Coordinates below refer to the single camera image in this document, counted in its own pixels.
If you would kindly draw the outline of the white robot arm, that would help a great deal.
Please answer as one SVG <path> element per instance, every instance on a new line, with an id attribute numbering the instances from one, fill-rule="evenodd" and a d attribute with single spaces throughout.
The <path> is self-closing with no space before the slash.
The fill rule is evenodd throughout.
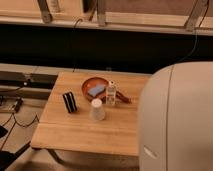
<path id="1" fill-rule="evenodd" d="M 213 62 L 165 67 L 138 107 L 140 171 L 213 171 Z"/>

